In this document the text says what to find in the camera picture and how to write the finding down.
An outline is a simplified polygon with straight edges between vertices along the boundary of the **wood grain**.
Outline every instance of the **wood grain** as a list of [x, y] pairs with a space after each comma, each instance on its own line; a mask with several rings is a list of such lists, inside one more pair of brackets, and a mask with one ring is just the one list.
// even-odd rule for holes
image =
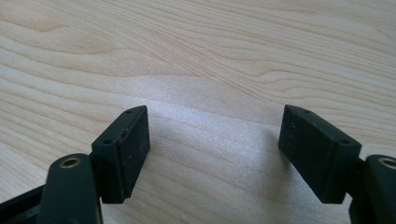
[[1, 1], [0, 202], [147, 105], [151, 150], [106, 223], [348, 223], [277, 149], [284, 104], [396, 157], [392, 0]]

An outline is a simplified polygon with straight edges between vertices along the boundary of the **mounting hole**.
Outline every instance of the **mounting hole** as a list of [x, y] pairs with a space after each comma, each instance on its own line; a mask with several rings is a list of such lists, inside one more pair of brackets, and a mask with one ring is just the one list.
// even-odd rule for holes
[[111, 139], [106, 139], [105, 141], [103, 141], [104, 144], [112, 144], [113, 140]]
[[382, 157], [379, 158], [378, 161], [384, 166], [396, 170], [396, 160]]
[[349, 144], [349, 142], [348, 142], [347, 140], [345, 140], [345, 139], [341, 139], [341, 140], [340, 140], [340, 143], [346, 144], [346, 145]]
[[79, 157], [73, 157], [73, 158], [69, 158], [69, 159], [62, 161], [61, 164], [59, 164], [59, 166], [64, 169], [72, 168], [74, 166], [79, 165], [80, 162], [81, 162], [81, 159]]

